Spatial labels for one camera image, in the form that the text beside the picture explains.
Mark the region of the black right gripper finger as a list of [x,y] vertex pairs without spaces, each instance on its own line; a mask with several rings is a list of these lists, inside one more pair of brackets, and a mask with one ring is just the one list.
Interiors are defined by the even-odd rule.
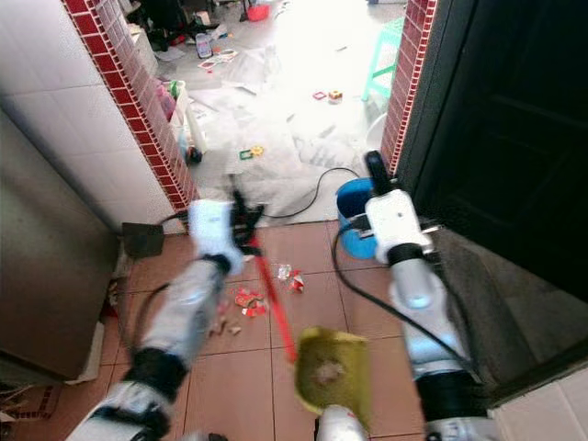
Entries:
[[371,181],[371,194],[386,195],[393,189],[393,177],[388,173],[385,160],[379,151],[369,151],[364,155],[364,165]]

